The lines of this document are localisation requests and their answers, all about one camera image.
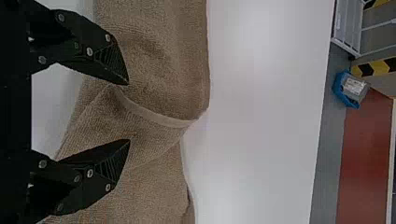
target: white surface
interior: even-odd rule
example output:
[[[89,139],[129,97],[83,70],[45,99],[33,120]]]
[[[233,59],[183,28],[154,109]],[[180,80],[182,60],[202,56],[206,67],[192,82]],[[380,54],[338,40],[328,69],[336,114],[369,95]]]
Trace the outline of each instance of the white surface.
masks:
[[[213,91],[187,132],[199,224],[307,224],[333,0],[209,0]]]
[[[38,0],[49,8],[76,11],[92,18],[92,0]],[[33,75],[32,147],[54,156],[73,112],[82,75],[60,65]]]

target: yellow and black striped tape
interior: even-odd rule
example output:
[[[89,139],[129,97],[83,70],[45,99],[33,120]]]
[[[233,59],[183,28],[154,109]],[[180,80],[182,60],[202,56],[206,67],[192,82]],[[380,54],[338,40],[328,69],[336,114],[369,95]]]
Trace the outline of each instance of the yellow and black striped tape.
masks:
[[[387,2],[390,2],[390,0],[373,0],[366,5],[364,5],[364,10],[373,8],[373,7],[379,7],[381,5],[386,4]]]
[[[355,77],[384,76],[396,72],[396,57],[354,65],[351,73]]]

